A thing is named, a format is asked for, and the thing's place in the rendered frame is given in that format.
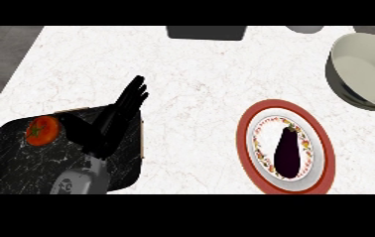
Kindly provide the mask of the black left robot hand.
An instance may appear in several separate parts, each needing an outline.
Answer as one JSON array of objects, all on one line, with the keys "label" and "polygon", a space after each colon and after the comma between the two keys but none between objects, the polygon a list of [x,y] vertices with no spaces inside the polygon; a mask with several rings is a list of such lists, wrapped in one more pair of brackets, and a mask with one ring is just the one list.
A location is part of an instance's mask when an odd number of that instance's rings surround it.
[{"label": "black left robot hand", "polygon": [[117,150],[130,120],[148,97],[144,81],[145,77],[138,75],[92,123],[68,112],[60,116],[68,140],[82,145],[83,153],[98,159],[107,159]]}]

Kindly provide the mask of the red-rimmed white plate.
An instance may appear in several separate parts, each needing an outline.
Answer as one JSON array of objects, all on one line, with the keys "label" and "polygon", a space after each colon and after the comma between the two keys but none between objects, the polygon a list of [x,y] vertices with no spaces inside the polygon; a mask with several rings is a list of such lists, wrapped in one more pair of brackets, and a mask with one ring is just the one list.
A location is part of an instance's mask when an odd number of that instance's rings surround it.
[{"label": "red-rimmed white plate", "polygon": [[237,133],[238,155],[265,193],[328,193],[336,175],[325,130],[296,104],[269,99],[246,111]]}]

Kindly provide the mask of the pale grey-green bowl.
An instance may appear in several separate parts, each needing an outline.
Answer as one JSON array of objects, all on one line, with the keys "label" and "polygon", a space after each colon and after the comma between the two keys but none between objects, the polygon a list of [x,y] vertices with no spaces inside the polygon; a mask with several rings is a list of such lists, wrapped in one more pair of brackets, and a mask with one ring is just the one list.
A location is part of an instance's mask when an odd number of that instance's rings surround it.
[{"label": "pale grey-green bowl", "polygon": [[327,59],[325,79],[350,105],[375,111],[375,35],[352,33],[337,39]]}]

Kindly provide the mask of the red tomato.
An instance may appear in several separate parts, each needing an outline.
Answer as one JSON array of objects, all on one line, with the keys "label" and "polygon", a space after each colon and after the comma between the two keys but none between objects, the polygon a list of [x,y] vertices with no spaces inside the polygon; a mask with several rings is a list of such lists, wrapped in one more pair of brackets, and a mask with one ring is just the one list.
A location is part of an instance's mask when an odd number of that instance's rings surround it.
[{"label": "red tomato", "polygon": [[30,145],[45,146],[57,140],[60,133],[60,120],[54,116],[40,116],[30,123],[26,139]]}]

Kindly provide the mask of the black marble cutting board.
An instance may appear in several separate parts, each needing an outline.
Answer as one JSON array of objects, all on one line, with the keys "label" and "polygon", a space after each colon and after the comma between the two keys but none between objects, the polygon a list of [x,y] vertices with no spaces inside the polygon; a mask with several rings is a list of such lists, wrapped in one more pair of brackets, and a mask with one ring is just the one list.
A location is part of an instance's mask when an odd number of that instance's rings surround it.
[{"label": "black marble cutting board", "polygon": [[[60,120],[68,112],[92,123],[104,108],[95,107],[62,111],[49,115]],[[0,126],[0,194],[51,194],[55,181],[64,171],[91,166],[83,153],[83,146],[67,138],[62,122],[57,140],[45,146],[33,146],[26,139],[27,129],[33,120],[40,117],[27,117],[8,122]],[[142,166],[142,118],[138,112],[130,120],[129,127],[117,150],[107,160],[110,174],[108,190],[120,190],[135,184],[141,175]]]}]

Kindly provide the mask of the dark grey box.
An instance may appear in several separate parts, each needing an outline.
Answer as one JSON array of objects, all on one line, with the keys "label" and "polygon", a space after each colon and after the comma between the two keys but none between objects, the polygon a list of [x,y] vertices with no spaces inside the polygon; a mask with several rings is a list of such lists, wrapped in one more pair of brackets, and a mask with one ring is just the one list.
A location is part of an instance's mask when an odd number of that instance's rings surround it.
[{"label": "dark grey box", "polygon": [[246,26],[169,26],[167,36],[172,39],[240,41],[246,30]]}]

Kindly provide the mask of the dark purple eggplant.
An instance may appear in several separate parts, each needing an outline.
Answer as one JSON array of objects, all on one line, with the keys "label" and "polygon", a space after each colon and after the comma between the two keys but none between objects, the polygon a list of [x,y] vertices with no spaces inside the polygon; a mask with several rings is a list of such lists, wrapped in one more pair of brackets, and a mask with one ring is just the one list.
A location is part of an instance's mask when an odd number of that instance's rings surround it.
[{"label": "dark purple eggplant", "polygon": [[277,172],[285,178],[294,178],[300,170],[300,155],[297,133],[291,128],[284,128],[275,153]]}]

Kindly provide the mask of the grey round object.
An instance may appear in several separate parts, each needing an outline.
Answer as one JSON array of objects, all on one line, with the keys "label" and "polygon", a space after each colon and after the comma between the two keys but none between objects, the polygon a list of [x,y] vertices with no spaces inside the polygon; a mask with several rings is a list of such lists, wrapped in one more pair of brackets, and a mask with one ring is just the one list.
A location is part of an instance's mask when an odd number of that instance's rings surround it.
[{"label": "grey round object", "polygon": [[324,28],[324,26],[287,26],[287,27],[300,34],[315,34]]}]

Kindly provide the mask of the grey flat object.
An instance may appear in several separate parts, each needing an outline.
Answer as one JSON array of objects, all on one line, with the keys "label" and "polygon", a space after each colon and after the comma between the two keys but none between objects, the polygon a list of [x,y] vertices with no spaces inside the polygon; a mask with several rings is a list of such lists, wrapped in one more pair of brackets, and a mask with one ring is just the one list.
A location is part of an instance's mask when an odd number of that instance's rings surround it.
[{"label": "grey flat object", "polygon": [[353,26],[356,33],[367,33],[375,35],[375,26]]}]

